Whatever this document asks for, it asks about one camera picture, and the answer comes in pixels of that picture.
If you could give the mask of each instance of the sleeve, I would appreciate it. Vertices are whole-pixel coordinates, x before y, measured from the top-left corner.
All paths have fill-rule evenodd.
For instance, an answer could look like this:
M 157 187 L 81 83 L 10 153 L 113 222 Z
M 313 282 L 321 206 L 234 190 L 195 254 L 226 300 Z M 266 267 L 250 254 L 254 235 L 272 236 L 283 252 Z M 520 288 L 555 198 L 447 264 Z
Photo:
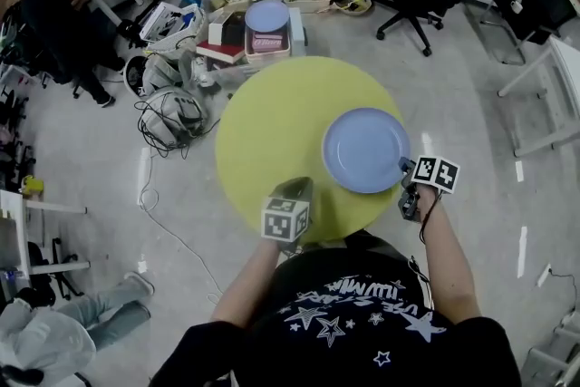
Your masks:
M 223 321 L 190 327 L 150 387 L 195 387 L 216 380 L 234 367 L 243 338 L 243 329 Z
M 8 343 L 12 335 L 22 331 L 32 319 L 32 307 L 25 300 L 15 298 L 0 314 L 0 343 Z
M 449 329 L 448 342 L 459 379 L 471 386 L 521 387 L 506 331 L 493 319 L 471 318 L 456 324 Z

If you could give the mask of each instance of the red book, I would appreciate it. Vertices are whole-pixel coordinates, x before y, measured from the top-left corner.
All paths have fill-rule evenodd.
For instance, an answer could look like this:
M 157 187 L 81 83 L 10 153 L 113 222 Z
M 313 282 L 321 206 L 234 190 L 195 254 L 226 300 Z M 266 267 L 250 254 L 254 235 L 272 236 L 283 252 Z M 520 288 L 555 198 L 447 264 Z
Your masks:
M 234 64 L 246 54 L 243 46 L 213 45 L 208 41 L 199 43 L 196 47 L 196 53 L 198 55 L 205 55 L 207 57 L 214 58 L 229 64 Z

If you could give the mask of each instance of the yellow round table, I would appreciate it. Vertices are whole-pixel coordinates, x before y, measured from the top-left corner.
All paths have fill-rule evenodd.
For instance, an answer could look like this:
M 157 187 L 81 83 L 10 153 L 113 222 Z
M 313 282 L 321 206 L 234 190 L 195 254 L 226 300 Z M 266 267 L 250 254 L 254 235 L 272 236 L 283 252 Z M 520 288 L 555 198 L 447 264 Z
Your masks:
M 356 194 L 324 167 L 328 126 L 358 107 L 385 110 L 402 122 L 390 94 L 370 75 L 332 58 L 292 58 L 255 74 L 234 94 L 219 123 L 217 173 L 229 200 L 255 230 L 262 203 L 291 178 L 314 181 L 313 224 L 303 242 L 346 237 L 371 224 L 399 192 Z

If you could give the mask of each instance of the dark hair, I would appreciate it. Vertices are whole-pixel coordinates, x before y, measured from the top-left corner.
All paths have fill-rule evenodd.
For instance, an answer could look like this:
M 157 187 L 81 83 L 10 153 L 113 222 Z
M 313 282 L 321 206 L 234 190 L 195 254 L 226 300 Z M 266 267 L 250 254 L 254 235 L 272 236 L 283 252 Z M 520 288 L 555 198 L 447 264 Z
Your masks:
M 8 383 L 5 379 L 10 379 L 22 385 L 38 385 L 44 379 L 44 372 L 38 369 L 23 371 L 14 366 L 5 365 L 0 367 L 0 387 L 7 387 Z

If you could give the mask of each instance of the blue plate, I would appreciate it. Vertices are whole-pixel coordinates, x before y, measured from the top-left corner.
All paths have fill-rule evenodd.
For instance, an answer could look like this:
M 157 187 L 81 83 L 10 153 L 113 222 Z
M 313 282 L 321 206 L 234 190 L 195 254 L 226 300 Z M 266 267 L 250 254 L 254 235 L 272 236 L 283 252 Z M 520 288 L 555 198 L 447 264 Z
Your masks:
M 323 140 L 330 175 L 353 192 L 372 194 L 403 177 L 399 160 L 409 158 L 409 136 L 396 118 L 375 108 L 357 108 L 339 116 Z
M 290 11 L 279 0 L 262 0 L 246 12 L 246 25 L 258 33 L 271 33 L 288 23 Z

